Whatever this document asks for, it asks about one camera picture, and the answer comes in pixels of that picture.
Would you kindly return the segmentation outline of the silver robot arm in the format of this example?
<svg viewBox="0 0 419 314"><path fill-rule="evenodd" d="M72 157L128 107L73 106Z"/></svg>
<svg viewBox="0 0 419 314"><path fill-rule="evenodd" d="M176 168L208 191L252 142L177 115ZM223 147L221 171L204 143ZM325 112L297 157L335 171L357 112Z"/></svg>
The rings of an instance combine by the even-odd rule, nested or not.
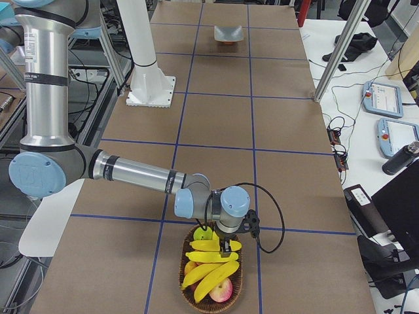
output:
<svg viewBox="0 0 419 314"><path fill-rule="evenodd" d="M27 134L9 166L12 183L44 198L78 179L121 181L175 196L178 217L213 222L223 257L250 221L248 193L239 186L212 190L204 175L187 175L79 145L68 132L68 40L99 37L99 1L17 1L24 30Z"/></svg>

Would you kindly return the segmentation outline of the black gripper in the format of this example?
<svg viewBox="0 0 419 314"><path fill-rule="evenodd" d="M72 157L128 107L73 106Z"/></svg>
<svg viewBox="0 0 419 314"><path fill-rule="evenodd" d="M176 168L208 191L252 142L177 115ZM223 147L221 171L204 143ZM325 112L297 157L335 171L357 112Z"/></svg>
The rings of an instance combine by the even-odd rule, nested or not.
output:
<svg viewBox="0 0 419 314"><path fill-rule="evenodd" d="M223 258L228 258L231 255L230 241L236 237L236 234L226 233L219 229L216 229L215 233L217 234L219 242L221 244L221 256Z"/></svg>

